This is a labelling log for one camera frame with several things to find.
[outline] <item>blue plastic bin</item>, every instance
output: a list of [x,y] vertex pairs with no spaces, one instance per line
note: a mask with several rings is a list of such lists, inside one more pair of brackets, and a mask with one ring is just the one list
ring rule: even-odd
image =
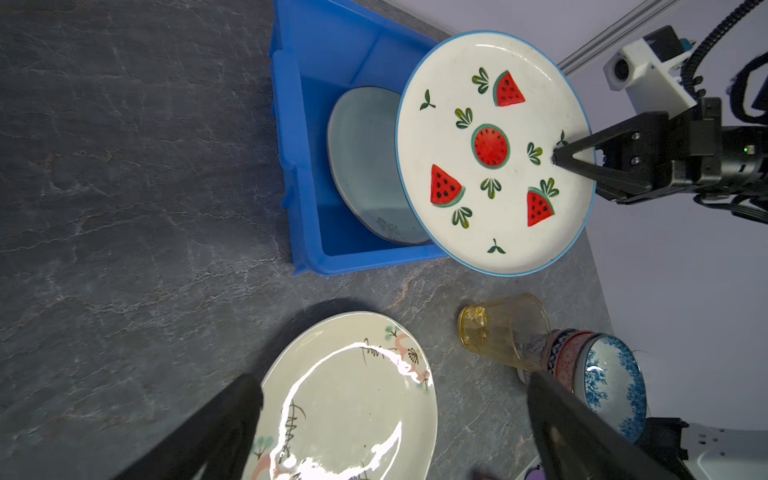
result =
[[273,113],[295,273],[331,276],[444,257],[433,243],[404,247],[360,223],[336,190],[326,147],[328,119],[344,92],[375,85],[402,93],[436,42],[347,0],[274,5]]

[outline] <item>watermelon slice illustration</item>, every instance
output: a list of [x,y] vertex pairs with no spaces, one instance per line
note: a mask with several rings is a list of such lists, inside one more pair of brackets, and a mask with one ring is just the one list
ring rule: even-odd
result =
[[464,187],[437,165],[432,165],[432,195],[436,207],[451,207],[464,196]]
[[550,199],[560,194],[560,191],[554,188],[554,179],[540,183],[541,189],[528,188],[528,226],[532,227],[542,220],[546,220],[554,215],[554,208]]
[[496,83],[493,84],[493,101],[497,107],[521,104],[525,101],[517,84],[512,80],[509,70],[499,75]]
[[472,135],[472,151],[484,167],[500,168],[509,160],[509,139],[501,128],[482,124]]

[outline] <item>glass cup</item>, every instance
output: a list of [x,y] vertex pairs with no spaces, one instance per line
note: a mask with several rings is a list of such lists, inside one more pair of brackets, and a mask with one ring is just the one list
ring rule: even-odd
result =
[[542,368],[548,333],[547,313],[530,293],[470,305],[458,315],[467,350],[528,372]]

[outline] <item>countertop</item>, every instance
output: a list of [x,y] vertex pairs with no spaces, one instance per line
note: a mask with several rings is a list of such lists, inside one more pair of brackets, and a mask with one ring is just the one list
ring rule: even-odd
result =
[[[363,5],[433,38],[381,2]],[[530,292],[610,331],[586,234],[518,279],[449,258],[292,276],[267,0],[0,8],[0,478],[107,478],[307,327],[381,312],[419,340],[432,480],[535,455],[514,370],[459,344],[461,307]]]

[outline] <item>cream plate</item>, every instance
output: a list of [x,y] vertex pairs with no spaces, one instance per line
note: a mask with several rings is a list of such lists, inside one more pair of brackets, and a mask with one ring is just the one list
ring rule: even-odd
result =
[[[472,32],[435,47],[400,101],[398,169],[432,240],[500,276],[552,263],[587,221],[594,182],[553,165],[553,150],[590,134],[575,93],[541,52]],[[577,155],[594,162],[594,150]]]
[[328,121],[333,181],[363,225],[390,242],[429,242],[402,191],[395,160],[395,120],[400,95],[379,87],[342,95]]
[[427,475],[437,400],[424,352],[397,322],[343,313],[302,333],[262,382],[245,480]]

